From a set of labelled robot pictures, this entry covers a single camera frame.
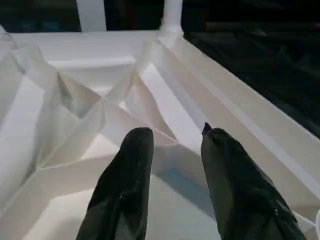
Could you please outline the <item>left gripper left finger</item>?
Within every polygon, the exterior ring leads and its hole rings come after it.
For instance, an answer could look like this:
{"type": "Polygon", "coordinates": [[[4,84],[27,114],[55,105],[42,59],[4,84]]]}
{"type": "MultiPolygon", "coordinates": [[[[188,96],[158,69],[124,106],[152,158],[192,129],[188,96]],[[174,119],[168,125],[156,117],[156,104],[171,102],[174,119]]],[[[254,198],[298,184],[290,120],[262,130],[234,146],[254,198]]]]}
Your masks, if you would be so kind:
{"type": "Polygon", "coordinates": [[[97,181],[76,239],[145,239],[152,161],[153,131],[130,130],[97,181]]]}

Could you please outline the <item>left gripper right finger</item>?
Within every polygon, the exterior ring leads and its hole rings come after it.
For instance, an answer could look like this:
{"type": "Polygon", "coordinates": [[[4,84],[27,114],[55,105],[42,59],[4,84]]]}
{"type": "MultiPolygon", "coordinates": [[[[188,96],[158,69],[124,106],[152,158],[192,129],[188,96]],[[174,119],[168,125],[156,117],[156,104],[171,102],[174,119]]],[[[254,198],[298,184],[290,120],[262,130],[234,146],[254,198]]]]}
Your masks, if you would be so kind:
{"type": "Polygon", "coordinates": [[[221,239],[306,239],[273,181],[228,132],[204,124],[201,160],[221,239]]]}

